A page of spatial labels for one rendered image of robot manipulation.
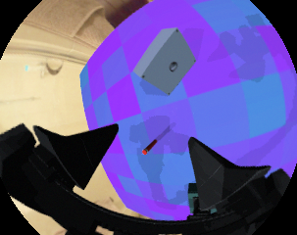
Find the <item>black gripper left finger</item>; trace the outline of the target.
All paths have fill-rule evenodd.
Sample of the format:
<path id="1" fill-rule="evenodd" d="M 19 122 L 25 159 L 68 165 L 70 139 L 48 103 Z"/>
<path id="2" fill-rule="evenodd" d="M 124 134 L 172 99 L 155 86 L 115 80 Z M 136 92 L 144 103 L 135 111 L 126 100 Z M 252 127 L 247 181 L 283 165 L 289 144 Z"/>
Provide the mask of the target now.
<path id="1" fill-rule="evenodd" d="M 54 157 L 58 158 L 59 164 L 74 180 L 77 188 L 84 191 L 90 177 L 116 140 L 118 125 L 108 124 L 88 132 L 71 134 L 71 136 L 62 136 L 42 126 L 34 125 L 33 133 L 37 136 L 39 144 L 45 146 L 47 152 L 50 150 Z"/>

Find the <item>grey metal panel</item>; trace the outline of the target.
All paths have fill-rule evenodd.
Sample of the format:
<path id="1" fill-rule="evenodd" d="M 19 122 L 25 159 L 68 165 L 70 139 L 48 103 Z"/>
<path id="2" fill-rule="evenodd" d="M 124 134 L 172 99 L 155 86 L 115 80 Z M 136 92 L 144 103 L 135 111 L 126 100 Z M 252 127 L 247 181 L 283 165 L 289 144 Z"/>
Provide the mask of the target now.
<path id="1" fill-rule="evenodd" d="M 196 60 L 178 27 L 161 28 L 137 62 L 133 73 L 171 95 Z"/>

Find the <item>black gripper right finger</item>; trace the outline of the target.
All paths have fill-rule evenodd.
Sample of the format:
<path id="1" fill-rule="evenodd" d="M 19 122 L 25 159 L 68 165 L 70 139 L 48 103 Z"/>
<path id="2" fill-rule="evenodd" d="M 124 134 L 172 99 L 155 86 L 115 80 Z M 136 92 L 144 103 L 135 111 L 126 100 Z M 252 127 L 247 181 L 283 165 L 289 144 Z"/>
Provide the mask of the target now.
<path id="1" fill-rule="evenodd" d="M 223 200 L 229 199 L 234 192 L 241 191 L 243 185 L 250 180 L 258 179 L 270 173 L 271 166 L 266 165 L 241 165 L 214 152 L 202 141 L 190 136 L 187 141 L 192 169 L 194 169 L 195 183 L 198 187 L 200 209 L 203 212 L 214 209 Z"/>

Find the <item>dark red peg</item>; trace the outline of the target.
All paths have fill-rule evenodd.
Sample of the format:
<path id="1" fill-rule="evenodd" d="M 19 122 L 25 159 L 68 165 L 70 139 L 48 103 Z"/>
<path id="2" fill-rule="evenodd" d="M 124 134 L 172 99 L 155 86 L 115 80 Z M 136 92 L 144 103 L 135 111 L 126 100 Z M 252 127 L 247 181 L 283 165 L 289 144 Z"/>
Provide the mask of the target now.
<path id="1" fill-rule="evenodd" d="M 152 140 L 151 142 L 149 142 L 147 148 L 145 148 L 145 149 L 143 150 L 143 153 L 144 153 L 144 154 L 147 154 L 147 153 L 149 152 L 149 150 L 152 149 L 152 146 L 156 144 L 156 142 L 157 142 L 156 138 L 155 138 L 155 140 Z"/>

